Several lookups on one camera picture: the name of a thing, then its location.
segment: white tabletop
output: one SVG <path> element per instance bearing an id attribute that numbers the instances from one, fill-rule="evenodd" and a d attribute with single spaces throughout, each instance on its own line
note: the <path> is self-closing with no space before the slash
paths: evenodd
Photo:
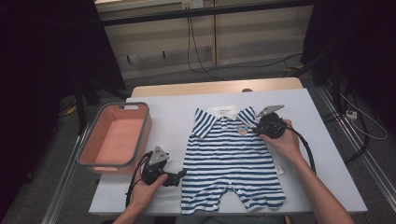
<path id="1" fill-rule="evenodd" d="M 239 108 L 252 106 L 256 113 L 268 105 L 285 105 L 276 113 L 283 119 L 291 119 L 293 127 L 303 135 L 311 147 L 318 177 L 330 189 L 348 212 L 364 212 L 367 208 L 345 167 L 329 133 L 307 90 L 260 91 L 240 93 L 216 93 L 181 96 L 135 97 L 127 102 L 145 102 L 149 106 L 152 127 L 146 151 L 161 147 L 170 159 L 165 171 L 177 173 L 181 170 L 188 137 L 191 134 L 194 112 L 197 107 L 237 105 Z M 284 204 L 276 209 L 259 209 L 250 214 L 290 214 L 311 212 L 299 179 L 290 164 L 269 146 L 276 165 L 286 173 L 279 176 L 285 191 Z M 301 144 L 304 157 L 306 151 Z M 93 197 L 90 213 L 114 215 L 125 208 L 125 192 L 131 175 L 102 175 Z M 181 184 L 179 187 L 161 187 L 146 210 L 148 215 L 177 216 L 181 214 Z M 206 215 L 246 214 L 239 198 L 231 191 L 221 198 L 219 212 Z"/>

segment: pink bin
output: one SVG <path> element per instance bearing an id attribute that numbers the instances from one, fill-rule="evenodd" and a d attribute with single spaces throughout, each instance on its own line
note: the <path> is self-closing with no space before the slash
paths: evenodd
<path id="1" fill-rule="evenodd" d="M 147 104 L 104 105 L 82 141 L 78 163 L 97 174 L 131 174 L 144 155 L 150 128 Z"/>

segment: black fabric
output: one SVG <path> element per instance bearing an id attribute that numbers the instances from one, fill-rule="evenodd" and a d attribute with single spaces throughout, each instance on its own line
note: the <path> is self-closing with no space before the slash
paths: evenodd
<path id="1" fill-rule="evenodd" d="M 56 21 L 99 19 L 92 0 L 0 0 L 0 219 L 50 140 L 59 102 L 88 77 L 124 89 L 103 27 Z"/>
<path id="2" fill-rule="evenodd" d="M 331 1 L 314 7 L 306 32 L 302 63 L 322 51 L 313 69 L 315 84 L 334 76 L 334 62 L 350 87 L 370 102 L 379 117 L 396 130 L 396 20 L 389 1 Z"/>

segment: wall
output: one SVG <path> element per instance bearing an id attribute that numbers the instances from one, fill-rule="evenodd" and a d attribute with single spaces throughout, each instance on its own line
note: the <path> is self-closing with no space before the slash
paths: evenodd
<path id="1" fill-rule="evenodd" d="M 262 0 L 244 1 L 244 4 Z M 234 0 L 205 0 L 205 7 L 232 6 Z M 181 10 L 181 1 L 97 3 L 102 19 Z M 195 43 L 204 66 L 241 63 L 302 52 L 312 7 L 291 7 L 192 18 Z M 124 79 L 188 70 L 187 19 L 150 21 L 105 28 Z M 190 33 L 190 63 L 200 64 Z"/>

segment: striped baby romper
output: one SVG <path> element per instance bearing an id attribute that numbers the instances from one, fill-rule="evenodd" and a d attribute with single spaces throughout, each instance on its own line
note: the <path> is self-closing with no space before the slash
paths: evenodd
<path id="1" fill-rule="evenodd" d="M 247 127 L 255 125 L 253 108 L 198 108 L 183 168 L 181 211 L 219 210 L 220 197 L 234 191 L 247 211 L 278 208 L 285 200 L 265 143 Z"/>

